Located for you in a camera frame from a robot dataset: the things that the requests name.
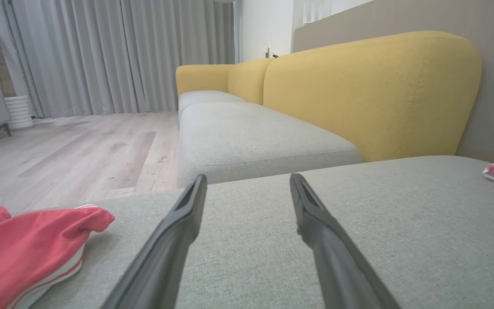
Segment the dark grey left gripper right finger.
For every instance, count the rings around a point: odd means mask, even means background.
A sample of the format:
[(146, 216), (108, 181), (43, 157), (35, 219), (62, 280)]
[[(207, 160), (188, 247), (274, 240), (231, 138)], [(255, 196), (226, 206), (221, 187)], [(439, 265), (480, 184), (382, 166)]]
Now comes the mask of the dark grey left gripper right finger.
[(297, 233), (312, 250), (328, 309), (398, 309), (398, 301), (308, 181), (290, 176)]

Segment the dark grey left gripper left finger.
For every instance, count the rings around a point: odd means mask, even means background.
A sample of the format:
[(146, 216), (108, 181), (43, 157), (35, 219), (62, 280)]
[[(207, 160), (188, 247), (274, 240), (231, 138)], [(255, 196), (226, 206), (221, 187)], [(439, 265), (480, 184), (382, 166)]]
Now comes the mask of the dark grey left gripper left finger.
[(196, 176), (116, 284), (104, 309), (173, 309), (190, 245), (200, 232), (207, 178)]

